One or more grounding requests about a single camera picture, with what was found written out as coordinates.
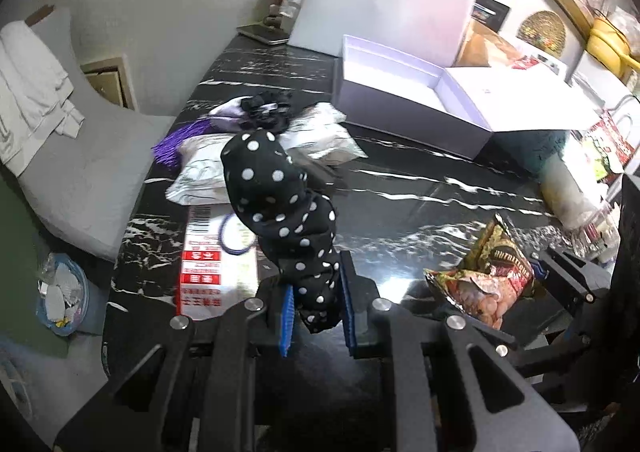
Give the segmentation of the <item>brown snack bag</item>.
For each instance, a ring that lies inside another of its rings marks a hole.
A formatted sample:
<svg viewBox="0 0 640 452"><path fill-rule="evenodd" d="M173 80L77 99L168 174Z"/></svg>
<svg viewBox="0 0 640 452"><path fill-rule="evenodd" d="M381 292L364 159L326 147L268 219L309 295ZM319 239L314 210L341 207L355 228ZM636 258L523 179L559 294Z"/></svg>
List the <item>brown snack bag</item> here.
<svg viewBox="0 0 640 452"><path fill-rule="evenodd" d="M495 215L454 268L425 270L424 276L465 314L500 329L506 313L533 282L535 272L503 219Z"/></svg>

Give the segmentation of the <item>black polka dot cloth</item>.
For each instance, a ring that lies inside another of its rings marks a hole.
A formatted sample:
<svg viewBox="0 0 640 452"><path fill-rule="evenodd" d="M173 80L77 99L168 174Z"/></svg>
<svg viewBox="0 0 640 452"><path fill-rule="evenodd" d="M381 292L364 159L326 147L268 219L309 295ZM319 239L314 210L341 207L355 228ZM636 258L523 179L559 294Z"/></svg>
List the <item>black polka dot cloth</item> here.
<svg viewBox="0 0 640 452"><path fill-rule="evenodd" d="M311 333L337 325L340 258L334 249L337 213L308 185L267 130L235 134L221 151L230 204L258 239L280 278L293 287L295 307Z"/></svg>

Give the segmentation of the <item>red white snack packet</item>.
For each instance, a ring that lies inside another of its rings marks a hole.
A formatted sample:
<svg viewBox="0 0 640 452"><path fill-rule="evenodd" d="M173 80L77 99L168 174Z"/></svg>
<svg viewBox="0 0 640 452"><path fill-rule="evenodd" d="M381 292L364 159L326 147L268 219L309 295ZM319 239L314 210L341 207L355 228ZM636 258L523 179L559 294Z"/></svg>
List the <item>red white snack packet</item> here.
<svg viewBox="0 0 640 452"><path fill-rule="evenodd" d="M189 208L177 313L193 321L221 316L258 288L257 239L233 212L216 205Z"/></svg>

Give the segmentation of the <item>white patterned pouch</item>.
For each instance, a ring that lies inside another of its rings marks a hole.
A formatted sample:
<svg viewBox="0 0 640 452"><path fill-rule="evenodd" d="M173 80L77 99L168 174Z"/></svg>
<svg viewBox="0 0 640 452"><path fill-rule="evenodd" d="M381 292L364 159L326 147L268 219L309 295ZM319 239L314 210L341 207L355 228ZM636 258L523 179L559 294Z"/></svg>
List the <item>white patterned pouch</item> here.
<svg viewBox="0 0 640 452"><path fill-rule="evenodd" d="M228 204L221 152L232 134L204 134L183 141L178 148L182 168L165 197L181 206Z"/></svg>
<svg viewBox="0 0 640 452"><path fill-rule="evenodd" d="M339 166L367 154L342 126L346 115L331 103L319 102L294 118L288 130L279 135L286 150L294 149L311 160L327 166Z"/></svg>

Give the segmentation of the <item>white patterned pouch front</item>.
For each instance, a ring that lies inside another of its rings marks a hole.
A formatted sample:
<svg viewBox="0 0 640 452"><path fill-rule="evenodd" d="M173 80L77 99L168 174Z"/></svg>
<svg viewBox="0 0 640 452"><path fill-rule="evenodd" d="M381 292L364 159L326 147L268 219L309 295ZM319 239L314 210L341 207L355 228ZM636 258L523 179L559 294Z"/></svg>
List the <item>white patterned pouch front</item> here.
<svg viewBox="0 0 640 452"><path fill-rule="evenodd" d="M221 152L232 134L204 134L183 141L178 148L182 168L165 197L181 206L228 204Z"/></svg>

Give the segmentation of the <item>black scrunchie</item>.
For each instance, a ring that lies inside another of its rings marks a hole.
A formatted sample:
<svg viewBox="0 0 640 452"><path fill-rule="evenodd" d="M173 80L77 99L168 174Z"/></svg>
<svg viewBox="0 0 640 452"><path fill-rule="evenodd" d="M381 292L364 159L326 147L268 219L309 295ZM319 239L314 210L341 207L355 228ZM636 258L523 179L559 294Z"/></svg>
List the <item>black scrunchie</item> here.
<svg viewBox="0 0 640 452"><path fill-rule="evenodd" d="M243 130L264 129L273 134L288 130L293 118L291 94L264 91L240 100Z"/></svg>

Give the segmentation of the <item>lavender pouch with tassel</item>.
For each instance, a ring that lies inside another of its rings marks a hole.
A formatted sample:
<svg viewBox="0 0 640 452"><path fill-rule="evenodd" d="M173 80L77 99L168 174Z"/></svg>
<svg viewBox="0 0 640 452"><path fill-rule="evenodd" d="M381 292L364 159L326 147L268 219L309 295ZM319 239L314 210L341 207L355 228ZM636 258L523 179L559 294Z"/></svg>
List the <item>lavender pouch with tassel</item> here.
<svg viewBox="0 0 640 452"><path fill-rule="evenodd" d="M246 119L246 112L241 106L242 100L248 100L248 96L232 98L212 109L207 115L168 133L153 147L154 161L169 169L176 169L181 165L179 147L187 139L205 134L241 131L242 123Z"/></svg>

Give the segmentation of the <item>clear plastic bag roll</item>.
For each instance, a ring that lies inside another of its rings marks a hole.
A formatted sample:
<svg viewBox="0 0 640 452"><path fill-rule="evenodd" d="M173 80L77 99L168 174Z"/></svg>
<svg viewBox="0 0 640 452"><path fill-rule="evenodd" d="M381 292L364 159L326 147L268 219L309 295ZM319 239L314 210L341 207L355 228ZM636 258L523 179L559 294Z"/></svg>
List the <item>clear plastic bag roll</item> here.
<svg viewBox="0 0 640 452"><path fill-rule="evenodd" d="M597 181L591 161L580 149L549 157L539 180L544 201L567 231L585 224L608 193L608 186Z"/></svg>

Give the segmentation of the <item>lavender open gift box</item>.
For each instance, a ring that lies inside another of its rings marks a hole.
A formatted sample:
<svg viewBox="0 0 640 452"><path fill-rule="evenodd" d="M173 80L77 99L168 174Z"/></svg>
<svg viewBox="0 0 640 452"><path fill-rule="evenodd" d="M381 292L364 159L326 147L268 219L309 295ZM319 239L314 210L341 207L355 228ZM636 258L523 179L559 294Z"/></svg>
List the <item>lavender open gift box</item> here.
<svg viewBox="0 0 640 452"><path fill-rule="evenodd" d="M475 158L504 132L587 130L589 100L544 65L441 68L346 36L332 103L349 123Z"/></svg>

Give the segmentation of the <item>blue waste bin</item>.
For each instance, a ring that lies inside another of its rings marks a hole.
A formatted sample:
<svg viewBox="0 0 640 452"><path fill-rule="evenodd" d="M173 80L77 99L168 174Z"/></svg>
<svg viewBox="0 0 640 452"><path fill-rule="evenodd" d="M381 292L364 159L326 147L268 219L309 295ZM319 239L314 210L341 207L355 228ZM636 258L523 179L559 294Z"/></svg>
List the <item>blue waste bin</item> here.
<svg viewBox="0 0 640 452"><path fill-rule="evenodd" d="M38 321L58 337L78 331L88 311L89 286L84 271L65 253L49 253L38 271Z"/></svg>

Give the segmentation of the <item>grey curved lounge chair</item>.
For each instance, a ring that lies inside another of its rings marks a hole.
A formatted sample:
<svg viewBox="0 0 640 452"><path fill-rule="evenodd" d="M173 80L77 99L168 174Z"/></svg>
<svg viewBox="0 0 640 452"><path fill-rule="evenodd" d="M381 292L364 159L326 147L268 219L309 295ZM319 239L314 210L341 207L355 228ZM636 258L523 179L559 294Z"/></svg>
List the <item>grey curved lounge chair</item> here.
<svg viewBox="0 0 640 452"><path fill-rule="evenodd" d="M68 8L41 19L34 31L70 76L70 101L85 121L74 139L52 134L18 183L51 234L113 262L151 167L153 147L175 119L114 105L90 86L73 50Z"/></svg>

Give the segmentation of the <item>brown paper bag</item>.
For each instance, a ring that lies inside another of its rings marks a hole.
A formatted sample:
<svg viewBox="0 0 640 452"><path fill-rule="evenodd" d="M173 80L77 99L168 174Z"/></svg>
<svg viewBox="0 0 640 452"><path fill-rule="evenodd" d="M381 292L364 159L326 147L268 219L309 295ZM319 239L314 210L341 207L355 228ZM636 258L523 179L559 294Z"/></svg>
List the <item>brown paper bag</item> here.
<svg viewBox="0 0 640 452"><path fill-rule="evenodd" d="M506 67L523 57L517 48L475 19L469 23L454 67Z"/></svg>

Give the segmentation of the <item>black smartphone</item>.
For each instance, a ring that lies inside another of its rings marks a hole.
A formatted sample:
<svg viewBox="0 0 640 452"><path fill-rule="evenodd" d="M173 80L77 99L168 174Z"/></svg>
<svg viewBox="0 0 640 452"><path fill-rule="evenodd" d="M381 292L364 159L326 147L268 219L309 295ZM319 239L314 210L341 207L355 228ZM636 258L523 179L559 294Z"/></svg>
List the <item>black smartphone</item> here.
<svg viewBox="0 0 640 452"><path fill-rule="evenodd" d="M282 45L288 43L290 37L285 31L264 24L248 24L236 28L241 36L256 40L264 45Z"/></svg>

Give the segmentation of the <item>black printed bag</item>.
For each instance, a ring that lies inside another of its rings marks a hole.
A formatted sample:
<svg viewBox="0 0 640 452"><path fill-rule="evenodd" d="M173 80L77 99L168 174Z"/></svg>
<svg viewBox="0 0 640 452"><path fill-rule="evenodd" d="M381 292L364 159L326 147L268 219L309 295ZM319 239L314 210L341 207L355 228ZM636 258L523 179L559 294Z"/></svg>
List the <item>black printed bag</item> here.
<svg viewBox="0 0 640 452"><path fill-rule="evenodd" d="M499 32L510 11L510 6L497 0L475 0L472 17L493 32Z"/></svg>

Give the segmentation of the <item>wooden frame by wall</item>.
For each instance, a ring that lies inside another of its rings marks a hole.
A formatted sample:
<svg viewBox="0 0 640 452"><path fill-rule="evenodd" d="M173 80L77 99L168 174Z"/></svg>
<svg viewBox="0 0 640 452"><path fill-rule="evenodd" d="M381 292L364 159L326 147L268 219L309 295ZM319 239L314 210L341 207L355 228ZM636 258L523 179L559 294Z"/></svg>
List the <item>wooden frame by wall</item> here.
<svg viewBox="0 0 640 452"><path fill-rule="evenodd" d="M137 110L138 103L125 55L96 60L80 66L93 89L110 103Z"/></svg>

